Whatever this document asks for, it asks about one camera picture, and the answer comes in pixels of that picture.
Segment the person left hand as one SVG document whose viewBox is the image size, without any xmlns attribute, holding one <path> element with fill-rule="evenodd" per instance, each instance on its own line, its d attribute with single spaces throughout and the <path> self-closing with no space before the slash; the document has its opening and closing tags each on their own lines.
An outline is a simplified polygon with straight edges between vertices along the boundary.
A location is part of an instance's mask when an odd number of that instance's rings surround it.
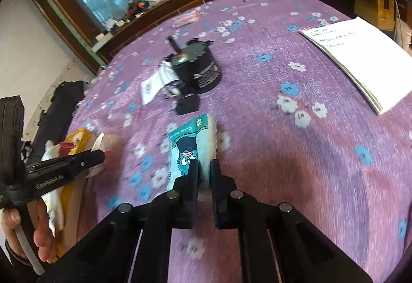
<svg viewBox="0 0 412 283">
<path fill-rule="evenodd" d="M 26 237 L 29 240 L 28 245 L 33 246 L 33 251 L 37 251 L 39 261 L 43 263 L 52 263 L 56 259 L 55 237 L 50 229 L 50 217 L 47 213 L 47 207 L 42 198 L 35 199 L 29 203 L 29 207 L 33 209 L 32 213 L 37 217 L 37 224 L 32 226 L 30 214 L 24 216 L 27 220 L 23 226 L 26 228 Z M 29 258 L 19 241 L 16 231 L 21 228 L 22 217 L 21 213 L 16 208 L 4 209 L 1 212 L 1 228 L 6 238 L 6 244 L 10 250 L 10 254 L 16 256 L 19 260 L 27 262 Z"/>
</svg>

